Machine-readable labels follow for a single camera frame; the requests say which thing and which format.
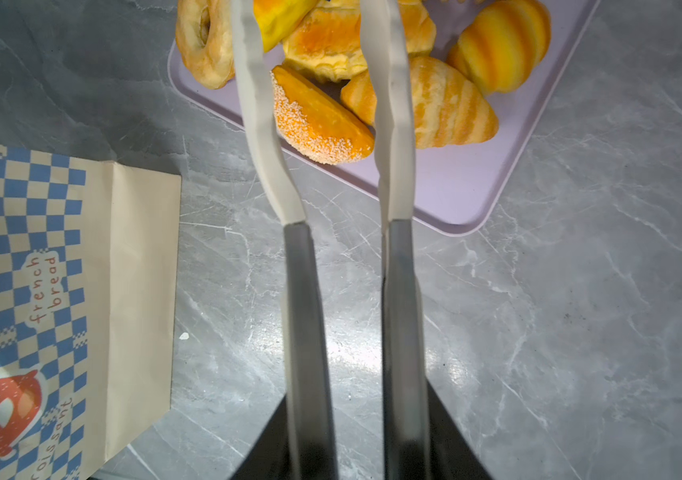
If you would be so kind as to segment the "blue checkered paper bag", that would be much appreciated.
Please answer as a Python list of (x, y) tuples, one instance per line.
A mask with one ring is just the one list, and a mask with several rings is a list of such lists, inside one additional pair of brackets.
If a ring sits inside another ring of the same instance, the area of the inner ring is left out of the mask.
[(0, 145), (0, 479), (85, 479), (170, 408), (181, 179)]

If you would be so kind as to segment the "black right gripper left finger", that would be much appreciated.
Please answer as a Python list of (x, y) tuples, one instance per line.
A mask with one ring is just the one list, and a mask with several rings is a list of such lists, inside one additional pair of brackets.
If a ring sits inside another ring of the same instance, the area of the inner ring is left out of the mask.
[(231, 480), (290, 478), (287, 397), (284, 396)]

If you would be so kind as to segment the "steel tongs with beige tips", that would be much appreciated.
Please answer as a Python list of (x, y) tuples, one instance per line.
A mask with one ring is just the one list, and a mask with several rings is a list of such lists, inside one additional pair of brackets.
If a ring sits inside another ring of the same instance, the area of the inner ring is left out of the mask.
[[(248, 147), (283, 226), (283, 344), (289, 458), (297, 479), (337, 476), (324, 315), (310, 228), (276, 132), (273, 84), (249, 1), (231, 5), (236, 84)], [(385, 475), (431, 475), (421, 296), (414, 269), (415, 133), (399, 6), (361, 5), (361, 45), (377, 106), (375, 152), (383, 233), (382, 347)]]

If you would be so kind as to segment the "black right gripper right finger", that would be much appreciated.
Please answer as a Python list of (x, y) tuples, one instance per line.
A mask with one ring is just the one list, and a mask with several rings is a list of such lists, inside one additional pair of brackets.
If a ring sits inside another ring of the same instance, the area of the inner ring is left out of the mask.
[(430, 382), (427, 382), (427, 391), (432, 478), (492, 480)]

